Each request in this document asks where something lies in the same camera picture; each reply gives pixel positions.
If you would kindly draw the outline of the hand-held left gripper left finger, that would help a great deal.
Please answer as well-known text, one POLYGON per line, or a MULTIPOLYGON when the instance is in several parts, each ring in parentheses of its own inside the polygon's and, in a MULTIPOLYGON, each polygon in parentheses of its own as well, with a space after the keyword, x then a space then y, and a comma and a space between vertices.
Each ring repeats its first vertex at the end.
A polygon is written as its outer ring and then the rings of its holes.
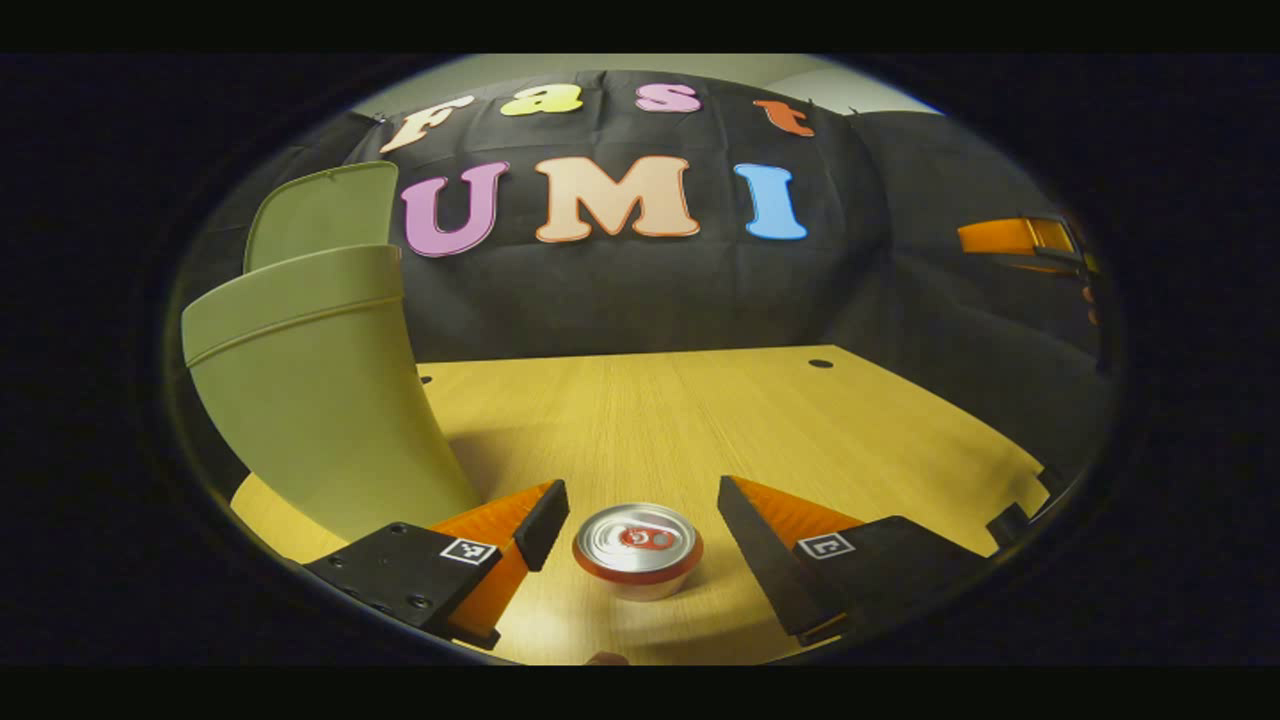
POLYGON ((379 612, 481 650, 570 514, 562 480, 534 486, 430 528, 393 521, 305 569, 379 612))

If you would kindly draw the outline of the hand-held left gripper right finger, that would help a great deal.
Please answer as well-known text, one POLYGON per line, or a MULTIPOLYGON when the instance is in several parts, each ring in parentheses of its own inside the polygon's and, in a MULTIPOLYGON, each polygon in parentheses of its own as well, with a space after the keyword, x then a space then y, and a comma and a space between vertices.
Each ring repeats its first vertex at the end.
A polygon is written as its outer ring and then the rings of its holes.
POLYGON ((860 521, 742 477, 721 478, 718 509, 780 625, 803 647, 886 632, 991 565, 905 516, 860 521))

